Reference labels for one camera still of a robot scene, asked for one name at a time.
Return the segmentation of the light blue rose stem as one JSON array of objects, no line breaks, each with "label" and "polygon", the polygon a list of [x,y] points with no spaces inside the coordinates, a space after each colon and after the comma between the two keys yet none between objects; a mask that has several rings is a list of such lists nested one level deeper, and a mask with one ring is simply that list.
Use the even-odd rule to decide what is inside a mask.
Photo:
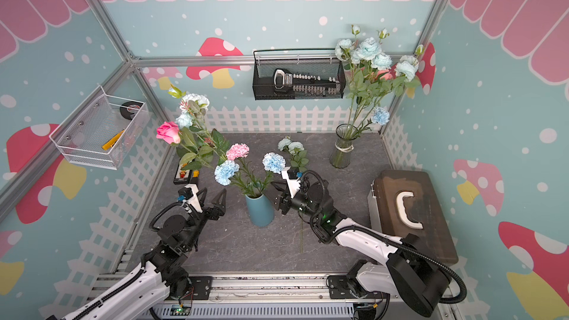
[{"label": "light blue rose stem", "polygon": [[309,163],[307,151],[302,142],[295,142],[290,136],[284,137],[279,143],[278,148],[281,152],[286,153],[286,167],[280,173],[283,182],[280,184],[279,190],[284,194],[283,200],[279,202],[279,208],[285,215],[290,210],[296,210],[300,220],[300,253],[304,253],[304,224],[309,225],[309,221],[304,218],[305,212],[310,210],[307,206],[306,195],[301,190],[302,183],[300,181],[303,173],[308,169]]}]

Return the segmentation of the teal ceramic vase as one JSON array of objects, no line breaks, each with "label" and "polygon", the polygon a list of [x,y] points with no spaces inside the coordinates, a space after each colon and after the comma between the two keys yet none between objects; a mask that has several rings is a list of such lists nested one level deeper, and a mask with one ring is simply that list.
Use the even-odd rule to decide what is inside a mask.
[{"label": "teal ceramic vase", "polygon": [[272,202],[265,195],[253,198],[245,197],[251,222],[259,228],[267,227],[274,220]]}]

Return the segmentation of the blue carnation stem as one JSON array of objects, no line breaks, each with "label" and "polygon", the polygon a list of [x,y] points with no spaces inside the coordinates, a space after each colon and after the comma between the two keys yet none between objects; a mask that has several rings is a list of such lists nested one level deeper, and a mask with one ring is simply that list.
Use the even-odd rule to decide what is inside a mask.
[{"label": "blue carnation stem", "polygon": [[226,160],[216,166],[214,177],[216,181],[223,186],[233,185],[240,189],[246,196],[257,196],[256,188],[250,174],[246,169],[241,169],[240,164],[235,161]]},{"label": "blue carnation stem", "polygon": [[280,174],[284,168],[286,167],[286,160],[283,156],[279,155],[278,153],[267,153],[264,155],[262,159],[263,167],[266,171],[265,178],[262,180],[262,189],[261,191],[264,192],[268,187],[269,184],[274,179],[275,174]]}]

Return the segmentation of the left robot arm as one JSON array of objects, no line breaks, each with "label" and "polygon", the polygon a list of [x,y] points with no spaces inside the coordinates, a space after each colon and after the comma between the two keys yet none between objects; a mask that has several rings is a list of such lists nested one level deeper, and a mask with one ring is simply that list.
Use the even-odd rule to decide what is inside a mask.
[{"label": "left robot arm", "polygon": [[168,298],[181,301],[193,292],[188,271],[183,264],[197,249],[201,232],[209,221],[225,215],[227,190],[222,189],[206,202],[207,189],[190,184],[179,190],[179,197],[155,215],[149,228],[159,243],[123,279],[92,302],[63,319],[137,319],[153,311]]}]

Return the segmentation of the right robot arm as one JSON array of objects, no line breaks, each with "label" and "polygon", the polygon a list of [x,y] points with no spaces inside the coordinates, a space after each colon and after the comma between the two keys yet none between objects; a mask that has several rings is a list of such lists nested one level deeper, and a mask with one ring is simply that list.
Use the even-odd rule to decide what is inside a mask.
[{"label": "right robot arm", "polygon": [[322,244],[337,244],[368,257],[346,274],[349,292],[356,298],[380,293],[386,303],[399,297],[415,313],[430,317],[438,305],[465,301],[465,281],[436,259],[416,235],[390,236],[366,228],[334,206],[328,183],[317,172],[301,176],[285,170],[269,191],[276,210],[295,210]]}]

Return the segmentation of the clear glass vase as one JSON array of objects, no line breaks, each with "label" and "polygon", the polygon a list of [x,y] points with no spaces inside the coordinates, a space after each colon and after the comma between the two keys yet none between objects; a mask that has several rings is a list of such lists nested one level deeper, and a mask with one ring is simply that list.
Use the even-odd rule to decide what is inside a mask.
[{"label": "clear glass vase", "polygon": [[351,164],[356,139],[357,129],[352,124],[341,124],[336,128],[336,142],[329,158],[333,167],[343,169]]}]

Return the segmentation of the pink carnation stem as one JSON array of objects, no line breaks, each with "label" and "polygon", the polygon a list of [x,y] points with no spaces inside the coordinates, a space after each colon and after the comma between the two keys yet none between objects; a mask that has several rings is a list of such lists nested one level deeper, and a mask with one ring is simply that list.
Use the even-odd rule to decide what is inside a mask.
[{"label": "pink carnation stem", "polygon": [[250,162],[247,160],[250,148],[246,144],[234,144],[226,152],[228,161],[234,162],[239,169],[230,178],[231,184],[250,198],[261,196],[259,179],[255,176]]}]

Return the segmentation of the white blue rose stem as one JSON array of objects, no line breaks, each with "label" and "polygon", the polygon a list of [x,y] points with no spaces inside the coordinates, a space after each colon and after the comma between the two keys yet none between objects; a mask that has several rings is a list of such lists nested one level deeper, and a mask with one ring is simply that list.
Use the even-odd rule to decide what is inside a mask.
[{"label": "white blue rose stem", "polygon": [[189,167],[213,168],[227,160],[226,152],[230,142],[215,128],[209,128],[206,115],[210,101],[206,96],[197,93],[182,92],[170,86],[168,93],[179,99],[181,113],[175,118],[178,127],[179,143],[173,143],[176,152],[182,159],[180,165]]}]

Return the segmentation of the pink rose stem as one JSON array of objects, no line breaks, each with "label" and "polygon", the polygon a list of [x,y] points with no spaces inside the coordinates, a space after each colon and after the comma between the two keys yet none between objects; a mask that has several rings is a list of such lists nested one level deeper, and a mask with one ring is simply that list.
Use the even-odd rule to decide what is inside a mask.
[{"label": "pink rose stem", "polygon": [[157,139],[176,149],[182,170],[200,170],[210,167],[210,150],[186,127],[180,128],[173,121],[166,121],[156,129]]}]

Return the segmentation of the socket bit set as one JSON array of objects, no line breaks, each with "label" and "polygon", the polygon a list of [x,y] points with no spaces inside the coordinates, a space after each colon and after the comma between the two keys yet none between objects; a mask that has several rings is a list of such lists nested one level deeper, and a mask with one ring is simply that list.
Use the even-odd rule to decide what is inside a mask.
[{"label": "socket bit set", "polygon": [[273,75],[275,94],[292,99],[341,98],[342,83],[335,77],[324,80],[321,76],[309,76],[277,69]]}]

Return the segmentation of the yellow utility knife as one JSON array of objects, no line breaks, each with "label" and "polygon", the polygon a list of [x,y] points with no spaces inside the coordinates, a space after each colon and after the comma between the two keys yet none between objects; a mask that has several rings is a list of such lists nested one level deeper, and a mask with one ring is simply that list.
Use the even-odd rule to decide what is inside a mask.
[{"label": "yellow utility knife", "polygon": [[115,136],[113,136],[110,140],[108,140],[106,143],[104,143],[102,145],[103,151],[109,151],[118,142],[118,140],[122,137],[123,133],[124,133],[124,130],[121,130]]}]

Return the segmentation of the green circuit board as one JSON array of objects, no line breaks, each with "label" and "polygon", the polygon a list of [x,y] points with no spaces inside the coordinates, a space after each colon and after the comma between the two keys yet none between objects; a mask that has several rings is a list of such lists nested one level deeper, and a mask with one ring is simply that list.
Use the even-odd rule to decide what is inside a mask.
[{"label": "green circuit board", "polygon": [[184,304],[173,306],[170,309],[171,316],[189,316],[192,313],[192,307]]}]

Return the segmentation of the black tape roll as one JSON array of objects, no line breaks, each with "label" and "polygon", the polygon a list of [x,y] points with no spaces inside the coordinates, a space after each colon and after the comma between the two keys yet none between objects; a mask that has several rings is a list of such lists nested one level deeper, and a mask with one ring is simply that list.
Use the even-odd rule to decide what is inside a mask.
[{"label": "black tape roll", "polygon": [[129,101],[119,107],[119,112],[122,118],[131,121],[141,109],[141,102]]}]

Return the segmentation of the light blue rose bouquet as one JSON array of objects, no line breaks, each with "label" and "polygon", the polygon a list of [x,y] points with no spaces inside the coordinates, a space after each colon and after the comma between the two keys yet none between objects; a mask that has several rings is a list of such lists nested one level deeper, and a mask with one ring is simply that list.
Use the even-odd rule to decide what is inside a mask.
[{"label": "light blue rose bouquet", "polygon": [[376,37],[364,37],[360,26],[352,25],[351,34],[351,39],[339,40],[335,48],[336,57],[349,73],[347,88],[351,106],[345,139],[357,139],[374,125],[389,123],[391,114],[381,106],[382,99],[389,94],[399,97],[407,89],[420,85],[419,59],[425,53],[425,46],[421,44],[414,53],[394,62],[382,48],[383,41],[390,35],[386,29],[379,31]]}]

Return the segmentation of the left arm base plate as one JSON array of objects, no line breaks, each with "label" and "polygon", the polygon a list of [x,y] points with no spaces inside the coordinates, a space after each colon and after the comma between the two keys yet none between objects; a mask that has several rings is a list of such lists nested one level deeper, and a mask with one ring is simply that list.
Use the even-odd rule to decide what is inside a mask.
[{"label": "left arm base plate", "polygon": [[184,300],[208,300],[212,291],[213,277],[190,276],[190,287]]}]

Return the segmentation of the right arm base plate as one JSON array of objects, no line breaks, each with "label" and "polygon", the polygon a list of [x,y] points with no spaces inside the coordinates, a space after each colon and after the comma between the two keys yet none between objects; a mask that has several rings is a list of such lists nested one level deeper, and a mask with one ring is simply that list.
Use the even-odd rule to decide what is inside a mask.
[{"label": "right arm base plate", "polygon": [[385,298],[384,293],[379,291],[368,292],[363,287],[356,285],[353,279],[344,275],[328,276],[326,287],[331,299],[373,299],[381,301]]}]

